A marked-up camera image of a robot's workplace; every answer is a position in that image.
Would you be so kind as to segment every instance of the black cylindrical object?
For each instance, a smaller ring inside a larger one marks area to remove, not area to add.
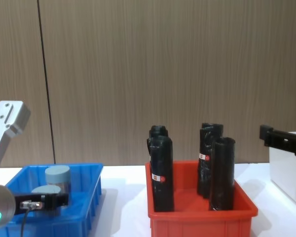
[[[166,136],[150,140],[154,211],[174,211],[172,141]]]
[[[163,125],[151,126],[151,129],[149,130],[149,138],[147,139],[147,147],[148,147],[149,155],[150,155],[150,139],[152,137],[157,137],[157,136],[168,137],[168,130],[166,129],[165,126],[163,126]]]
[[[210,210],[232,210],[234,197],[235,140],[221,137],[212,154]]]
[[[209,198],[211,187],[211,156],[213,142],[222,136],[223,125],[216,123],[203,123],[199,131],[199,160],[197,193]]]

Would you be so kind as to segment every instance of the red plastic bin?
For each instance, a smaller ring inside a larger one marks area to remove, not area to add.
[[[250,237],[258,208],[235,182],[234,209],[209,211],[208,200],[196,192],[197,161],[173,163],[174,212],[153,209],[151,171],[146,163],[148,216],[152,237]]]

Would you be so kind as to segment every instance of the brown wall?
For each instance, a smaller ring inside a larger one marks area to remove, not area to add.
[[[22,100],[32,111],[1,165],[53,163],[36,0],[0,0],[0,100]]]
[[[202,122],[268,161],[296,130],[296,0],[41,0],[56,160],[143,164],[153,124],[197,159]]]

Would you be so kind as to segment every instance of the white table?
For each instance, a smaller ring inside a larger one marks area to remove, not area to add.
[[[20,169],[0,168],[5,185]],[[235,178],[259,208],[252,237],[296,237],[296,204],[270,181],[269,164],[237,164]],[[90,237],[150,237],[144,166],[106,166]]]

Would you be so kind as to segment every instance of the black clamp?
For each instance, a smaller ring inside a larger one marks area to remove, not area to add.
[[[260,139],[266,147],[293,152],[296,156],[296,134],[275,130],[267,125],[260,126]]]
[[[68,194],[22,194],[14,195],[16,209],[14,215],[25,213],[31,203],[37,208],[32,211],[52,211],[57,207],[66,206],[69,202]]]

